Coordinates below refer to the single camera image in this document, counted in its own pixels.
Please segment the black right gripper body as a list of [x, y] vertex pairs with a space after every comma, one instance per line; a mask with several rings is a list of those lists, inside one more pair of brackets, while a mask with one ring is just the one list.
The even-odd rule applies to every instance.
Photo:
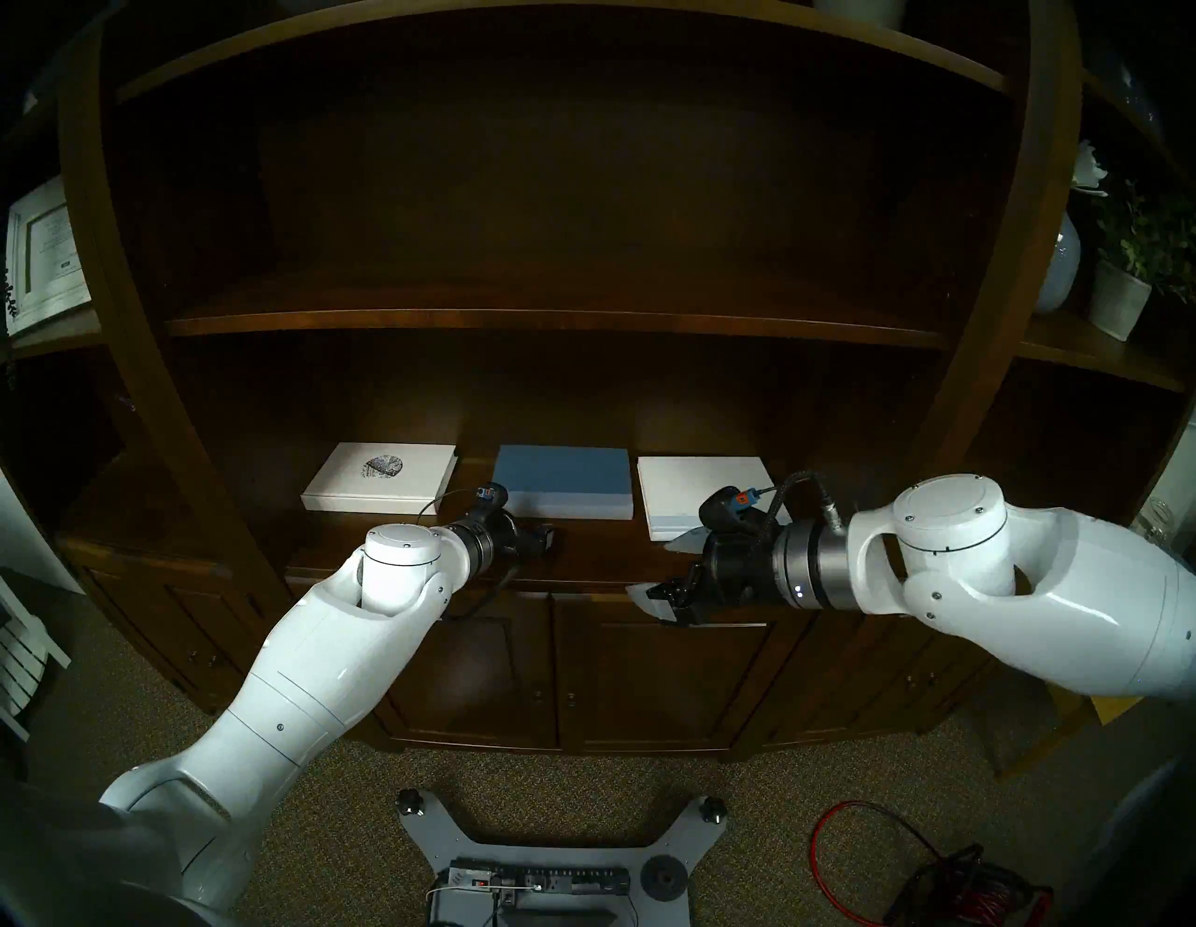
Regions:
[[684, 623], [706, 624], [716, 612], [739, 606], [782, 605], [783, 593], [777, 586], [773, 566], [773, 550], [781, 529], [773, 526], [756, 536], [742, 532], [710, 532], [683, 583], [683, 591], [675, 596], [675, 608]]

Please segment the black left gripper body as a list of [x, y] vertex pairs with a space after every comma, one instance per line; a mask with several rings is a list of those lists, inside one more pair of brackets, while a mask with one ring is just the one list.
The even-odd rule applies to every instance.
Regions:
[[482, 519], [496, 555], [525, 563], [544, 559], [544, 524], [524, 523], [504, 508]]

